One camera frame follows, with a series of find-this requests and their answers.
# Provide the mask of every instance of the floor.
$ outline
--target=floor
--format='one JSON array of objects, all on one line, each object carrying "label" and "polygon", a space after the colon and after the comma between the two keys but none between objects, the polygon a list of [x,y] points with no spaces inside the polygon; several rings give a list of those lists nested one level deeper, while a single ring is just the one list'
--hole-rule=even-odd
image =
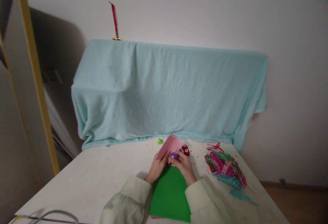
[{"label": "floor", "polygon": [[265,187],[291,223],[328,223],[328,192]]}]

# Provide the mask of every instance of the green foam sheet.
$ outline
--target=green foam sheet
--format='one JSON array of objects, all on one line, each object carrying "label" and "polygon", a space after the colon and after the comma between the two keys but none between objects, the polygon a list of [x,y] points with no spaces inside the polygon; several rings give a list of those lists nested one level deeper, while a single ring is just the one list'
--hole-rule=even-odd
[{"label": "green foam sheet", "polygon": [[187,184],[176,167],[167,166],[154,184],[149,214],[190,223],[190,208],[185,195]]}]

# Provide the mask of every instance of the pink paper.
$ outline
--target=pink paper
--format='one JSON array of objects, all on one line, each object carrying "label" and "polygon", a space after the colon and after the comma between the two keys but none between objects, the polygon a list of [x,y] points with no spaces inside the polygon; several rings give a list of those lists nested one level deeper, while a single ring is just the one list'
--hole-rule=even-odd
[{"label": "pink paper", "polygon": [[156,160],[161,160],[167,151],[171,151],[171,153],[174,152],[175,154],[177,154],[182,146],[182,140],[180,140],[174,134],[170,134],[170,136],[166,139],[162,148],[160,149]]}]

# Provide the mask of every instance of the electrical outlet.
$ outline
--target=electrical outlet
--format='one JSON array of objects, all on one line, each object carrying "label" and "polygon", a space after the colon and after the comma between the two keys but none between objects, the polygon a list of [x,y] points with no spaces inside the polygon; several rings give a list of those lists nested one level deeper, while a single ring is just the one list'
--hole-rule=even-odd
[{"label": "electrical outlet", "polygon": [[59,72],[56,69],[41,69],[42,81],[47,84],[63,84]]}]

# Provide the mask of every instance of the person's left hand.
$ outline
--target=person's left hand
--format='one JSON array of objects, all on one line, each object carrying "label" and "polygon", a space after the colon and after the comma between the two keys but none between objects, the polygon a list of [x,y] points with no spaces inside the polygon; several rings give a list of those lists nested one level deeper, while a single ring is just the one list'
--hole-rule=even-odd
[{"label": "person's left hand", "polygon": [[156,160],[158,153],[154,156],[153,163],[151,164],[150,171],[146,176],[145,181],[151,185],[155,183],[155,181],[161,176],[161,173],[166,165],[166,160],[170,154],[171,152],[167,151],[161,160]]}]

